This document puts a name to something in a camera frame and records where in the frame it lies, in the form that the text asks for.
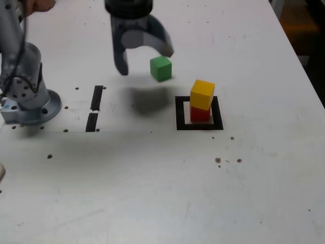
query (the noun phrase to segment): orange object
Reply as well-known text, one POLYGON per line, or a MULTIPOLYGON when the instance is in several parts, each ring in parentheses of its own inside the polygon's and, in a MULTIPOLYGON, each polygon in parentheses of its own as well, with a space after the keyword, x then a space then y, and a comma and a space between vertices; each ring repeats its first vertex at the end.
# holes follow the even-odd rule
POLYGON ((312 19, 307 6, 285 6, 280 23, 297 55, 311 55, 320 27, 312 19))
POLYGON ((210 110, 211 107, 209 107, 208 110, 200 109, 191 107, 190 108, 190 118, 191 121, 209 121, 210 120, 210 110))

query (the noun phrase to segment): green cube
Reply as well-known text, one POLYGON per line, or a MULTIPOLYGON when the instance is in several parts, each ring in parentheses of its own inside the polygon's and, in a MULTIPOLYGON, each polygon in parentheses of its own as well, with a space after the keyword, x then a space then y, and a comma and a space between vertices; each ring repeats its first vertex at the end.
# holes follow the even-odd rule
POLYGON ((150 73, 159 82, 172 78, 172 62, 165 56, 150 60, 150 73))

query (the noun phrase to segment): cable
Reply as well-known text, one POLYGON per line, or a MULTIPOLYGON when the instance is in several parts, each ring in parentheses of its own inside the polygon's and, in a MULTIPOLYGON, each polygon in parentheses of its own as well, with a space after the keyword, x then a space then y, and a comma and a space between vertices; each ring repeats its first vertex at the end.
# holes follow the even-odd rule
POLYGON ((23 38, 21 40, 21 44, 20 44, 20 48, 19 48, 19 52, 17 54, 17 58, 16 58, 16 65, 14 70, 12 71, 12 73, 10 74, 10 76, 8 76, 5 80, 4 80, 4 84, 5 84, 5 89, 3 91, 3 93, 0 94, 0 100, 6 96, 6 93, 10 90, 10 87, 12 85, 13 82, 13 78, 15 77, 18 65, 20 63, 21 57, 25 52, 25 41, 26 41, 26 33, 27 33, 27 20, 26 20, 26 15, 27 15, 27 5, 26 5, 26 0, 19 0, 20 2, 22 2, 22 6, 23 6, 23 16, 24 16, 24 34, 23 34, 23 38))

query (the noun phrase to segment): person's hand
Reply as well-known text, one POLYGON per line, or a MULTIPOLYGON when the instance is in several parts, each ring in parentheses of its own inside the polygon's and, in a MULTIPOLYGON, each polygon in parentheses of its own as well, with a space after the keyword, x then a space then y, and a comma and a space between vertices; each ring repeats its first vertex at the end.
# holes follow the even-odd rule
POLYGON ((27 6, 27 16, 33 12, 45 12, 53 8, 55 0, 25 0, 27 6))

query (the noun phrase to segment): black square marker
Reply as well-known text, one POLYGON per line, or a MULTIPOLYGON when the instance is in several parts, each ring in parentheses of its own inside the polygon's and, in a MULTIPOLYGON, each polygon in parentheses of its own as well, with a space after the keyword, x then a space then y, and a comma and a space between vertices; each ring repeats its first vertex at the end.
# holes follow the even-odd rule
POLYGON ((184 102, 189 102, 189 96, 176 96, 176 127, 178 131, 214 131, 223 130, 218 97, 213 97, 211 111, 213 124, 185 124, 184 102))

